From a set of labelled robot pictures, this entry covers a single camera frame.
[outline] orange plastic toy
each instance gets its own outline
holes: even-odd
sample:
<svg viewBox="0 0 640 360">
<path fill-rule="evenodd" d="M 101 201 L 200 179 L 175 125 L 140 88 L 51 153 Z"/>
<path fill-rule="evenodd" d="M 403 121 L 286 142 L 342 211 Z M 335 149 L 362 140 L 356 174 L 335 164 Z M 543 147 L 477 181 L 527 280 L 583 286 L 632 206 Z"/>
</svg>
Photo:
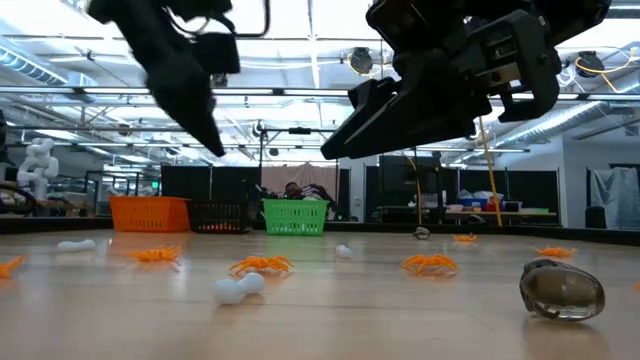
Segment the orange plastic toy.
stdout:
<svg viewBox="0 0 640 360">
<path fill-rule="evenodd" d="M 418 266 L 416 274 L 423 274 L 425 267 L 431 270 L 447 267 L 453 271 L 458 271 L 458 265 L 450 257 L 440 254 L 430 256 L 414 255 L 402 262 L 402 267 L 405 269 L 414 269 L 416 266 Z"/>
<path fill-rule="evenodd" d="M 475 235 L 453 235 L 453 240 L 458 242 L 474 242 L 477 238 Z"/>
<path fill-rule="evenodd" d="M 289 259 L 284 256 L 274 256 L 270 258 L 259 258 L 255 256 L 247 256 L 245 260 L 240 261 L 239 263 L 233 265 L 229 268 L 229 271 L 239 268 L 236 270 L 236 274 L 252 267 L 257 272 L 266 271 L 267 269 L 273 270 L 283 270 L 288 272 L 289 266 L 293 267 L 293 264 Z"/>
<path fill-rule="evenodd" d="M 567 258 L 567 257 L 571 257 L 573 255 L 574 252 L 577 251 L 576 248 L 571 249 L 571 251 L 569 250 L 565 250 L 561 247 L 557 247 L 557 248 L 552 248 L 549 247 L 549 245 L 547 245 L 546 248 L 544 248 L 544 250 L 540 250 L 540 249 L 536 249 L 536 252 L 540 255 L 544 255 L 544 256 L 552 256 L 552 257 L 557 257 L 557 258 Z"/>
<path fill-rule="evenodd" d="M 182 254 L 182 247 L 160 248 L 146 251 L 132 251 L 128 255 L 140 261 L 170 261 L 177 262 L 178 256 Z"/>
<path fill-rule="evenodd" d="M 0 278 L 2 279 L 10 278 L 11 270 L 22 265 L 25 259 L 26 258 L 24 256 L 18 256 L 18 257 L 14 257 L 13 259 L 11 259 L 11 261 L 9 261 L 6 264 L 0 264 Z"/>
</svg>

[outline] wall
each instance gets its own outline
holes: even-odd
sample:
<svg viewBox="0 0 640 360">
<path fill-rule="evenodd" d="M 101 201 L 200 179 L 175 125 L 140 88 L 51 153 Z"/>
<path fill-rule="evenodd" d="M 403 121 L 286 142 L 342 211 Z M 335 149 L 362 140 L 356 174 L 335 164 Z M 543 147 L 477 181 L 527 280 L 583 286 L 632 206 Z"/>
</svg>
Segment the wall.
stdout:
<svg viewBox="0 0 640 360">
<path fill-rule="evenodd" d="M 587 168 L 609 169 L 611 163 L 640 163 L 640 142 L 602 143 L 574 141 L 561 136 L 548 144 L 529 145 L 528 154 L 504 154 L 496 160 L 496 168 L 509 170 L 558 170 L 561 223 L 565 227 L 584 228 L 587 207 Z"/>
<path fill-rule="evenodd" d="M 549 139 L 548 144 L 528 145 L 529 153 L 505 153 L 496 159 L 495 168 L 502 170 L 548 171 L 562 167 L 562 136 Z"/>
<path fill-rule="evenodd" d="M 377 156 L 370 156 L 362 159 L 343 158 L 338 160 L 340 169 L 350 169 L 350 189 L 349 211 L 351 216 L 358 217 L 359 222 L 364 222 L 365 218 L 365 181 L 367 166 L 376 166 Z"/>
</svg>

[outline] table surface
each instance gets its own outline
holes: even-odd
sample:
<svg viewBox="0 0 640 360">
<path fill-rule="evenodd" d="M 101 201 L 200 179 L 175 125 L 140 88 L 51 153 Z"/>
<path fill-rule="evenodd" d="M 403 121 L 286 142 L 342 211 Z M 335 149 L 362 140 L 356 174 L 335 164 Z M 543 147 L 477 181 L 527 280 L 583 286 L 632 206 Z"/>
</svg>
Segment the table surface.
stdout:
<svg viewBox="0 0 640 360">
<path fill-rule="evenodd" d="M 95 252 L 56 254 L 93 239 Z M 349 246 L 351 261 L 336 259 Z M 531 316 L 518 290 L 532 247 L 576 247 L 607 305 L 579 324 Z M 140 266 L 133 249 L 184 245 L 175 269 Z M 451 256 L 460 272 L 417 278 L 400 262 Z M 31 254 L 0 282 L 3 359 L 637 359 L 640 248 L 544 238 L 327 233 L 324 237 L 89 231 L 0 236 L 0 262 Z M 213 282 L 248 255 L 288 256 L 289 276 L 261 295 L 217 306 Z"/>
</svg>

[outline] white robot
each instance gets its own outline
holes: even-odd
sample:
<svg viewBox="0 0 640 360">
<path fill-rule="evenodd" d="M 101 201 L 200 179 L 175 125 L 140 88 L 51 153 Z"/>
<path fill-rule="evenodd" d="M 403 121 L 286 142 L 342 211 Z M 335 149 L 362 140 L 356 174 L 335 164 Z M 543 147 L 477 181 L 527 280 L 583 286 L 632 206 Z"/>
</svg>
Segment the white robot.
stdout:
<svg viewBox="0 0 640 360">
<path fill-rule="evenodd" d="M 58 176 L 58 159 L 51 156 L 51 139 L 33 139 L 27 146 L 27 157 L 18 168 L 18 187 L 29 188 L 37 200 L 47 199 L 49 179 Z"/>
</svg>

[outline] cable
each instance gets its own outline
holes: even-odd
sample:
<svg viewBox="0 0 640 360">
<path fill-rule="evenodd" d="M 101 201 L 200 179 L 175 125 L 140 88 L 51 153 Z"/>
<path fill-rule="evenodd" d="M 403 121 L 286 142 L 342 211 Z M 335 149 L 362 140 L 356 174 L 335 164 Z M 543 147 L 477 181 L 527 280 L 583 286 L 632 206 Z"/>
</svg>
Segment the cable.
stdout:
<svg viewBox="0 0 640 360">
<path fill-rule="evenodd" d="M 576 64 L 576 67 L 578 67 L 578 68 L 580 68 L 582 70 L 588 71 L 588 72 L 592 72 L 594 74 L 611 74 L 613 72 L 622 70 L 622 69 L 626 68 L 627 66 L 629 66 L 629 64 L 631 64 L 631 62 L 633 61 L 633 53 L 634 52 L 635 52 L 635 49 L 631 49 L 631 51 L 629 52 L 630 56 L 627 59 L 627 62 L 624 65 L 619 66 L 619 67 L 617 67 L 615 69 L 611 69 L 611 70 L 596 70 L 596 69 L 589 69 L 588 67 L 582 66 L 582 65 L 580 65 L 580 60 L 582 60 L 581 57 L 578 57 L 576 59 L 575 64 Z"/>
<path fill-rule="evenodd" d="M 484 155 L 487 158 L 487 164 L 489 165 L 489 181 L 491 182 L 491 192 L 493 193 L 493 200 L 495 201 L 496 215 L 498 216 L 498 226 L 502 227 L 502 214 L 500 213 L 500 199 L 496 192 L 496 181 L 493 177 L 493 166 L 491 165 L 491 154 L 489 154 L 489 146 L 487 145 L 487 135 L 484 133 L 484 124 L 482 123 L 482 116 L 479 118 L 480 133 L 482 134 L 482 144 L 484 145 Z"/>
<path fill-rule="evenodd" d="M 605 74 L 600 74 L 600 75 L 602 75 L 602 78 L 604 79 L 604 81 L 606 81 L 606 82 L 607 82 L 607 85 L 609 85 L 609 87 L 610 87 L 610 88 L 611 88 L 615 93 L 618 93 L 618 92 L 619 92 L 619 91 L 618 91 L 618 89 L 616 89 L 616 87 L 615 87 L 615 86 L 613 86 L 613 84 L 611 83 L 611 81 L 609 81 L 609 78 L 608 78 Z"/>
<path fill-rule="evenodd" d="M 410 157 L 406 156 L 407 160 L 409 160 L 409 164 L 413 167 L 413 171 L 416 173 L 416 188 L 418 191 L 418 225 L 422 226 L 422 190 L 420 189 L 420 176 L 418 176 L 418 168 L 416 164 L 411 160 Z"/>
</svg>

